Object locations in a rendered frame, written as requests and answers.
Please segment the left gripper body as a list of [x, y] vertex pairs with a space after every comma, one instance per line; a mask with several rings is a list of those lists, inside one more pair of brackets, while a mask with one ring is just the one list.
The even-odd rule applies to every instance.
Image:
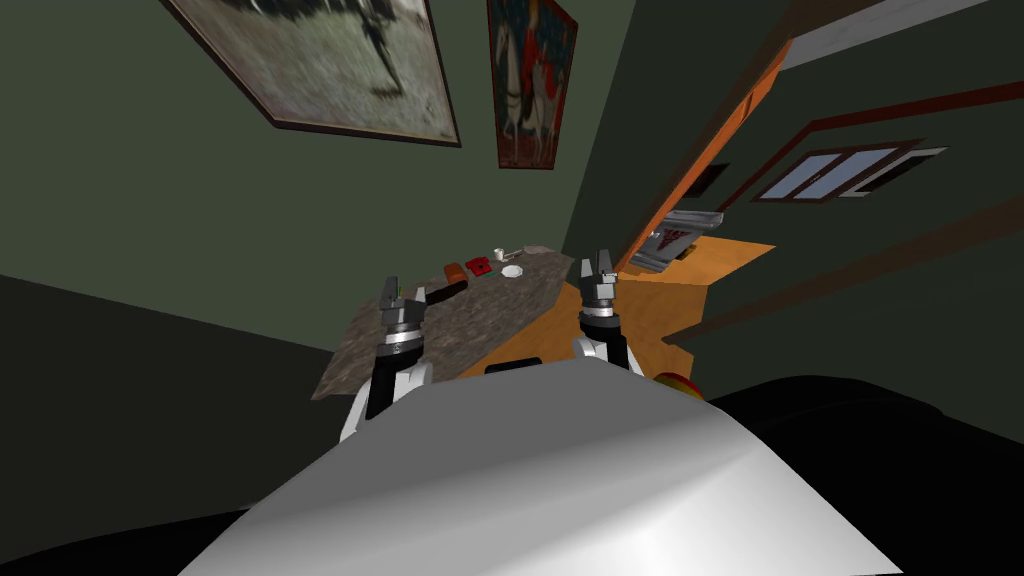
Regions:
[[381, 326], [386, 336], [421, 336], [424, 315], [413, 315], [411, 299], [401, 297], [401, 305], [395, 308], [383, 308], [382, 297], [379, 300], [381, 311]]

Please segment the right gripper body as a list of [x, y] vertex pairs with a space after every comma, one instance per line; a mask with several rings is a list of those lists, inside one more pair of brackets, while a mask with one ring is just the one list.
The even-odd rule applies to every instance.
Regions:
[[580, 280], [582, 313], [590, 317], [610, 318], [614, 313], [614, 298], [618, 277], [614, 273], [594, 274]]

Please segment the grey marbled table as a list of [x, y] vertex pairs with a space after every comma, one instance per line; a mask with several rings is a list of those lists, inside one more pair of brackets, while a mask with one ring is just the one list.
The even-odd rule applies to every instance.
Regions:
[[[574, 262], [551, 251], [521, 255], [511, 261], [523, 270], [520, 276], [472, 277], [466, 289], [428, 307], [422, 325], [423, 359], [433, 365], [433, 380], [459, 377], [547, 313]], [[369, 380], [384, 331], [379, 304], [376, 295], [356, 308], [313, 400], [353, 395]]]

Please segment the silver grey cabinet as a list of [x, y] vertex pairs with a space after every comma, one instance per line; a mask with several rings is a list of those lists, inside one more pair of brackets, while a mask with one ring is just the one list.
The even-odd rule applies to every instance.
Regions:
[[723, 221], [722, 212], [670, 211], [629, 262], [654, 273], [666, 271], [697, 238]]

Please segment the red yellow round object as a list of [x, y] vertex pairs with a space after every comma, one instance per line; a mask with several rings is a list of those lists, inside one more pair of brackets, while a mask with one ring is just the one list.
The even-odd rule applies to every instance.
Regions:
[[705, 399], [700, 389], [691, 380], [681, 374], [675, 372], [660, 372], [653, 377], [653, 380], [667, 387], [688, 394], [696, 399]]

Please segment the orange door leaf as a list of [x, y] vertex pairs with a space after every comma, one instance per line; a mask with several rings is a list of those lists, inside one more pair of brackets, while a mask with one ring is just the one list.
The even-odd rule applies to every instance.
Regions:
[[715, 159], [724, 146], [739, 130], [753, 111], [757, 109], [770, 92], [793, 42], [793, 38], [786, 40], [763, 73], [746, 90], [743, 97], [737, 104], [727, 109], [729, 115], [724, 120], [712, 122], [712, 127], [715, 128], [714, 133], [698, 140], [696, 148], [698, 154], [696, 156], [692, 155], [692, 159], [683, 162], [682, 167], [685, 168], [685, 171], [678, 170], [678, 175], [673, 175], [670, 178], [671, 190], [664, 199], [654, 204], [656, 210], [647, 219], [647, 222], [645, 222], [644, 227], [638, 233], [637, 238], [618, 258], [614, 265], [614, 272], [622, 272], [629, 263], [629, 260], [643, 246], [648, 237], [666, 218], [667, 214], [703, 173], [710, 162]]

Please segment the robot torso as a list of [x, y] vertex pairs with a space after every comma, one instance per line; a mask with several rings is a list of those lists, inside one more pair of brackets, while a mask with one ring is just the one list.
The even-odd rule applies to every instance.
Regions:
[[410, 392], [180, 576], [896, 572], [726, 413], [583, 358]]

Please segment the framed horse rider picture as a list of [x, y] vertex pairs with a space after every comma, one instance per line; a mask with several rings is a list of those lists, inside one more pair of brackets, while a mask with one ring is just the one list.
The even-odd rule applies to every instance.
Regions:
[[501, 169], [552, 170], [578, 24], [555, 0], [487, 0]]

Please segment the large framed grey picture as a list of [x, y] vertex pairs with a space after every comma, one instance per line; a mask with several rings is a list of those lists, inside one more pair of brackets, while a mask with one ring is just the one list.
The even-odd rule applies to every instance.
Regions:
[[429, 0], [159, 0], [282, 129], [460, 147]]

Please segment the dark framed window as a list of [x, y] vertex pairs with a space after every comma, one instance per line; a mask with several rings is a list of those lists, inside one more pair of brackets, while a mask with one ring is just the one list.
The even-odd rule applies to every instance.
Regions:
[[837, 198], [862, 198], [868, 188], [905, 164], [914, 167], [939, 155], [943, 146], [922, 139], [812, 150], [792, 163], [753, 203], [815, 204]]

